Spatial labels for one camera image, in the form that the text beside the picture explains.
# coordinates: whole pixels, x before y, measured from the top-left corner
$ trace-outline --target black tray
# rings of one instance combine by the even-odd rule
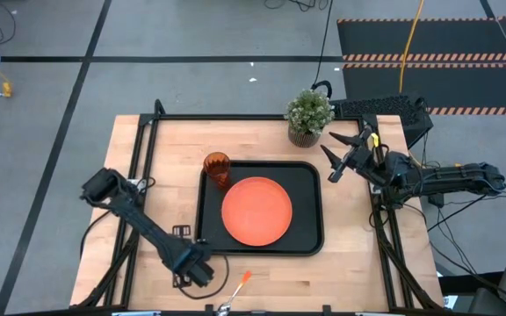
[[[231,161],[232,183],[251,176],[264,176],[280,184],[292,201],[292,222],[277,241],[252,247],[236,241],[224,227],[221,203],[226,190],[204,172],[200,174],[195,237],[205,239],[217,255],[315,255],[323,246],[322,191],[320,177],[307,162]]]

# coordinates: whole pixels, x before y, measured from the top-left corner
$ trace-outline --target concrete floor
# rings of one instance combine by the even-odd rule
[[[83,56],[103,0],[5,1],[16,11],[17,36],[0,46],[9,56]],[[506,15],[506,0],[489,0]],[[336,18],[412,18],[418,0],[336,0]],[[478,18],[478,0],[427,0],[424,18]],[[98,56],[317,55],[326,11],[302,13],[293,4],[278,10],[262,0],[112,0],[97,45]],[[11,21],[0,8],[0,25]],[[340,55],[335,24],[325,49]],[[152,109],[162,99],[170,113],[282,113],[285,103],[313,81],[316,63],[203,62],[91,64],[33,238],[6,313],[67,308],[76,278],[79,241],[90,209],[76,197],[100,168],[112,121],[118,114]],[[333,98],[345,98],[340,64],[323,63]],[[15,96],[0,98],[0,290],[31,209],[80,63],[10,63]],[[428,158],[441,163],[491,162],[506,175],[506,117],[434,117]],[[415,153],[420,155],[420,145]],[[450,200],[474,198],[461,194]],[[445,215],[457,210],[447,206]],[[436,210],[425,206],[429,222]],[[506,199],[478,203],[450,221],[452,231],[478,272],[504,269]],[[439,231],[431,240],[452,258]],[[451,273],[458,268],[442,258]]]

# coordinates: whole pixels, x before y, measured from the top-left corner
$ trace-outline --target wooden table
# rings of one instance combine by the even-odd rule
[[[138,116],[118,116],[106,155],[105,166],[127,175]],[[204,157],[213,151],[226,153],[236,160],[287,160],[310,162],[317,167],[322,184],[325,243],[310,257],[230,256],[228,285],[213,298],[191,300],[171,286],[171,273],[163,267],[155,248],[140,240],[134,270],[130,309],[204,310],[206,304],[217,308],[239,284],[243,273],[253,276],[234,300],[233,311],[310,311],[331,305],[334,312],[387,311],[378,244],[374,229],[368,223],[371,211],[366,180],[345,170],[339,183],[330,183],[329,162],[319,146],[295,147],[287,139],[285,121],[208,121],[163,120],[159,123],[151,176],[157,181],[148,192],[145,213],[166,231],[173,225],[194,227],[197,210],[199,174]],[[325,132],[355,135],[353,121],[335,121]],[[382,142],[392,150],[407,153],[398,117],[379,117]],[[141,162],[147,138],[144,136]],[[320,144],[335,153],[346,153],[347,147],[327,133]],[[419,200],[409,204],[420,209]],[[92,220],[102,214],[94,210]],[[404,208],[397,211],[405,259],[419,284],[439,304],[442,294],[437,280],[429,237],[423,217]],[[118,227],[118,218],[108,216],[90,232],[79,265],[71,303],[83,300],[109,267]],[[224,277],[222,258],[215,256],[209,264],[214,280],[204,289],[189,288],[193,294],[206,294],[218,288]],[[397,304],[403,305],[399,275],[392,265]],[[115,302],[119,302],[124,272],[119,273]]]

